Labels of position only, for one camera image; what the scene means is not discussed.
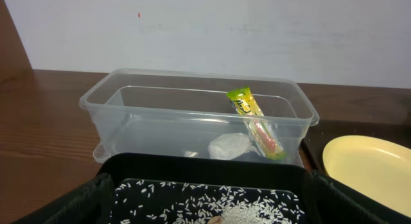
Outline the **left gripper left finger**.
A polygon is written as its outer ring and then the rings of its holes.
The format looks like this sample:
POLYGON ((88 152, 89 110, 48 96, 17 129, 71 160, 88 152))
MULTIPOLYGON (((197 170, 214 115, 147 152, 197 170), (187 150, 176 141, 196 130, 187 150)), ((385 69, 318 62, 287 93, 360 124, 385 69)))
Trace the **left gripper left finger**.
POLYGON ((103 224, 110 220, 115 185, 107 173, 20 218, 15 224, 103 224))

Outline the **green snack wrapper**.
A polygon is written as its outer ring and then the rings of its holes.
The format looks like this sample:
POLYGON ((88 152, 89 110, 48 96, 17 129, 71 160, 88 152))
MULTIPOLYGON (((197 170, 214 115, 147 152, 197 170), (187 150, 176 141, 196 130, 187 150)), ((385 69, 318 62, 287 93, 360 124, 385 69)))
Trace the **green snack wrapper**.
POLYGON ((234 89, 227 92, 226 96, 230 99, 236 113, 247 117, 244 123, 263 156, 272 160, 285 158, 286 151, 273 132, 272 126, 268 121, 259 118, 263 117, 264 113, 250 87, 234 89))

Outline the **white tissue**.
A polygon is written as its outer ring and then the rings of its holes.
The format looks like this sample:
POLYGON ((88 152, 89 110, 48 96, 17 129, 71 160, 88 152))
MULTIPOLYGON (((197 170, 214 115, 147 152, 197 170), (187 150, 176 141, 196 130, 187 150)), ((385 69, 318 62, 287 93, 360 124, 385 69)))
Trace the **white tissue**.
POLYGON ((249 136, 243 133, 219 136, 209 143, 208 151, 211 159, 218 160, 232 160, 250 152, 261 155, 252 144, 249 136))

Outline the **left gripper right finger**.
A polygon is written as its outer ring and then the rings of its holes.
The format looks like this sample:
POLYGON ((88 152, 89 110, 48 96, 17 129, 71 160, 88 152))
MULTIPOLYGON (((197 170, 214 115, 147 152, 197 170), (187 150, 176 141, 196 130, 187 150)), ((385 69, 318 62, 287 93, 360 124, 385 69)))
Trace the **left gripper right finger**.
POLYGON ((302 198, 310 223, 410 224, 410 218, 317 171, 302 175, 302 198))

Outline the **rice and food scraps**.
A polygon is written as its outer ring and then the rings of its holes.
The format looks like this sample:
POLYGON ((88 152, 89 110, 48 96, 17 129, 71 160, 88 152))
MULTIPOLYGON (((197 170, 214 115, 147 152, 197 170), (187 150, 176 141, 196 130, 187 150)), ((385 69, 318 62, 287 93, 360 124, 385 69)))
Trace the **rice and food scraps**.
POLYGON ((126 179, 114 192, 110 224, 307 223, 289 191, 126 179))

